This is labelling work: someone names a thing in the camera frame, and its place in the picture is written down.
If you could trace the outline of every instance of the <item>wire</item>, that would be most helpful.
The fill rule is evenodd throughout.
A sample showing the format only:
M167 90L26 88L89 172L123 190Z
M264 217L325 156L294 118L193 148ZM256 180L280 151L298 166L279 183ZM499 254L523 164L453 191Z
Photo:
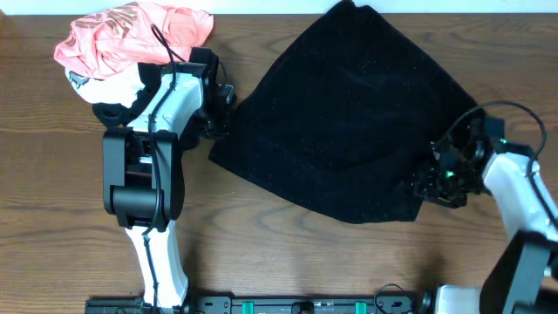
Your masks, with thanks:
M170 50L171 53L172 53L177 59L179 59L180 61L182 61L182 62L187 62L183 57L179 56L178 53L174 52L174 50L172 50L172 49L170 49L170 48L168 48L168 50Z
M225 65L221 61L219 61L219 64L221 65L221 69L223 70L223 85L226 85L228 82L227 70L225 69Z
M155 311L158 311L159 302L157 300L157 296L158 296L159 283L157 282L157 274L155 273L155 268L153 266L153 257L151 255L151 249L149 248L149 240L150 240L149 233L155 227L155 221L157 220L157 217L160 214L162 208L162 202L163 202L163 191L160 184L159 160L157 158L157 143L155 142L155 138L153 137L153 129L155 124L155 118L157 117L157 112L159 111L159 108L165 103L165 100L168 98L170 93L176 87L176 67L174 65L173 54L176 55L181 60L184 59L182 59L180 56L178 56L174 51L170 49L170 47L168 46L168 42L165 40L163 34L160 32L159 28L157 28L155 24L151 24L151 31L153 32L157 40L159 40L160 43L167 49L168 57L170 58L171 69L173 72L173 78L169 88L167 89L163 97L161 97L161 99L159 100L159 102L157 103L153 111L149 114L148 122L147 122L147 138L149 140L149 146L151 147L151 159L153 163L153 172L155 176L155 210L153 211L153 219L151 220L151 223L149 223L149 227L147 227L147 229L142 233L142 235L143 235L143 243L144 246L146 247L149 270L151 271L151 277L153 279L153 309Z
M382 286L382 288L378 289L378 291L376 292L376 295L374 296L374 307L376 308L376 313L378 313L378 311L380 311L383 314L388 314L386 311L382 310L382 308L380 306L378 306L378 295L380 294L380 292L382 292L383 289L387 288L387 287L396 287L398 289L400 289L401 291L405 292L403 290L403 288L399 287L397 284L395 283L387 283L385 285ZM412 313L414 310L414 306L411 305L411 309L405 312L402 312L401 314L407 314L407 313Z
M475 113L475 112L477 112L481 109L491 107L491 106L513 106L513 107L516 107L516 108L520 108L521 110L525 111L526 113L529 113L529 115L531 117L533 117L533 119L539 124L539 128L541 129L541 144L539 145L539 148L534 152L534 154L532 154L529 158L529 162L527 163L527 179L529 180L529 183L531 184L531 187L534 190L534 194L537 196L537 199L539 200L542 207L544 208L544 211L547 213L548 219L552 222L555 229L558 229L558 221L556 220L556 217L552 213L552 210L550 210L550 207L548 206L547 202L545 201L544 197L542 196L542 193L541 193L539 187L537 186L536 182L534 181L534 176L536 175L536 173L533 172L534 161L539 159L539 155L541 154L542 149L544 149L544 146L547 144L547 129L545 128L544 122L542 122L542 119L538 115L536 115L531 109L529 109L529 107L518 104L518 103L515 103L513 101L507 101L507 100L496 100L496 101L491 101L491 102L482 104L480 106L476 106L473 109L470 109L469 111L467 111L466 113L461 114L461 116L459 118L457 118L453 122L453 124L447 129L444 136L442 136L442 138L437 142L436 145L439 146L446 139L451 141L452 140L452 131L468 115L470 115L471 113Z

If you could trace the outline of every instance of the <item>white wall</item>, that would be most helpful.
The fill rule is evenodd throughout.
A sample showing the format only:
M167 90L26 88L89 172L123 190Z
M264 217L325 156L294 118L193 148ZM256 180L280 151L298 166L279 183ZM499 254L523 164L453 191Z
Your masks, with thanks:
M132 0L0 0L0 9L16 14L90 14ZM337 0L153 0L212 14L324 13ZM558 12L558 0L355 0L380 13Z

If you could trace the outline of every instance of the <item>wood grain surface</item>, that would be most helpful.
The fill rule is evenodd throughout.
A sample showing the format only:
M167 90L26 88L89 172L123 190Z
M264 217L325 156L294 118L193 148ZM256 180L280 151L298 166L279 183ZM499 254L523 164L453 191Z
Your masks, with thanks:
M0 37L0 312L80 313L91 296L140 294L140 267L102 204L104 128L52 59L75 17L7 17ZM239 99L318 16L217 16L207 46ZM558 196L558 18L386 15L479 102L531 106L549 131L543 177ZM538 145L525 113L497 108L512 140ZM294 206L186 152L178 221L193 285L236 295L372 294L438 283L482 285L507 245L493 199L416 222L350 225Z

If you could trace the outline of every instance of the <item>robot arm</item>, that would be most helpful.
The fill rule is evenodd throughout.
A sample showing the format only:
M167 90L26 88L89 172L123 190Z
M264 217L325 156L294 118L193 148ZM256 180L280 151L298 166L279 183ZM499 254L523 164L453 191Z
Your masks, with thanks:
M190 62L176 65L176 84L171 92L173 75L163 73L160 89L144 112L126 127L109 127L105 132L105 209L116 215L138 254L145 282L142 306L181 312L187 296L188 280L180 265L175 228L184 202L180 158L184 150L197 145L199 137L214 138L226 132L235 94L231 85L216 84L218 64L211 50L193 48ZM157 199L148 117L159 103L153 138L162 210L153 221ZM146 242L143 233L150 225L153 230Z
M551 217L558 210L545 187L538 162L532 164L537 196L527 176L530 147L503 139L503 120L474 119L471 138L462 149L451 143L435 147L437 162L418 172L413 182L426 199L447 207L462 206L466 193L492 195L510 243L482 289L445 285L439 288L434 313L539 313L558 308L556 294L541 289L545 270L556 263L558 232Z
M482 175L504 222L510 240L518 231L532 231L544 235L549 241L558 242L556 228L548 218L531 186L526 172L529 157L521 154L493 154ZM556 205L540 174L539 163L533 164L534 181L554 216Z

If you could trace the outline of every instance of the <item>pink shirt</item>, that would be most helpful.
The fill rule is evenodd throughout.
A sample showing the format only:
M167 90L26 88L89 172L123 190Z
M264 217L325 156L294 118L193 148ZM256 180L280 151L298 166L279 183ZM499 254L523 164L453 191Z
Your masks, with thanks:
M167 50L151 32L157 25L171 49L185 60L213 29L213 16L204 11L155 3L129 3L71 23L68 39L58 44L54 59L88 78L106 79L139 62L170 62Z

